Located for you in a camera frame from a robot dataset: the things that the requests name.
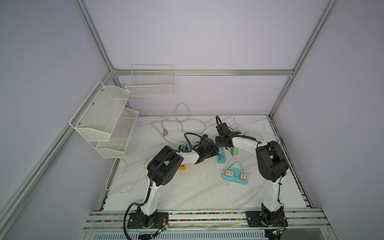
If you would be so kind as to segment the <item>blue power strip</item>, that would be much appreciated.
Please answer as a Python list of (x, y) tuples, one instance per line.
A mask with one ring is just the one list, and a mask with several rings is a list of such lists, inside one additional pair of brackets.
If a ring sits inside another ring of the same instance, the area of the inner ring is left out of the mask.
[(225, 156), (225, 149), (223, 147), (218, 147), (218, 155), (217, 155), (217, 161), (218, 164), (225, 164), (226, 163), (226, 156)]

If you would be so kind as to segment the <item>green adapter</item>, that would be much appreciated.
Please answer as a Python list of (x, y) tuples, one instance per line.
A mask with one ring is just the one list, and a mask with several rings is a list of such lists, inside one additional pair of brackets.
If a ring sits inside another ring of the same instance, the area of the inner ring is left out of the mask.
[(236, 147), (231, 148), (231, 155), (234, 157), (239, 154), (239, 149)]

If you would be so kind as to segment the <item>teal adapter black strip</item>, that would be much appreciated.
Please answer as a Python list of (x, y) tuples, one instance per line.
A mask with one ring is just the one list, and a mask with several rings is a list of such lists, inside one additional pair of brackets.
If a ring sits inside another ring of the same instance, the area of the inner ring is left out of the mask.
[(187, 146), (188, 150), (190, 149), (190, 146), (189, 146), (188, 142), (186, 142), (186, 141), (181, 141), (180, 145)]

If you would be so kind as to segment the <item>black power strip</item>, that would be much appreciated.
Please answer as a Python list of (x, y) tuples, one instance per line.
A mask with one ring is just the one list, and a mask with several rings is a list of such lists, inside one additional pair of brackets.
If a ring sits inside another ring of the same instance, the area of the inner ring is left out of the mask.
[(188, 148), (187, 148), (187, 146), (180, 145), (179, 146), (179, 150), (182, 151), (182, 152), (186, 152), (188, 150)]

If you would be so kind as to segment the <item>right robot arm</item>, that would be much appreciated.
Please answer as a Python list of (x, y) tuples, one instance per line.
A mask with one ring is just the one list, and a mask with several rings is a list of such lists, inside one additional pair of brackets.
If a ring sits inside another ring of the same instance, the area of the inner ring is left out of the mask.
[(265, 179), (265, 197), (256, 222), (265, 227), (280, 223), (284, 219), (281, 188), (289, 166), (279, 143), (276, 141), (261, 142), (236, 132), (227, 123), (223, 123), (219, 116), (216, 116), (216, 122), (219, 134), (216, 136), (216, 144), (219, 147), (227, 149), (235, 147), (256, 156), (259, 172)]

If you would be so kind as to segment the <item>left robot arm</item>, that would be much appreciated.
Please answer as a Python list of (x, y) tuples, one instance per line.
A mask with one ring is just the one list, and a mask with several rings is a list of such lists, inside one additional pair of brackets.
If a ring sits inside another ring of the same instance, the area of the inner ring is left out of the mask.
[(208, 135), (185, 133), (186, 143), (178, 149), (165, 146), (147, 165), (148, 190), (142, 203), (132, 203), (126, 210), (123, 229), (161, 228), (169, 221), (169, 213), (158, 209), (162, 187), (169, 184), (181, 165), (196, 165), (215, 157), (219, 148)]

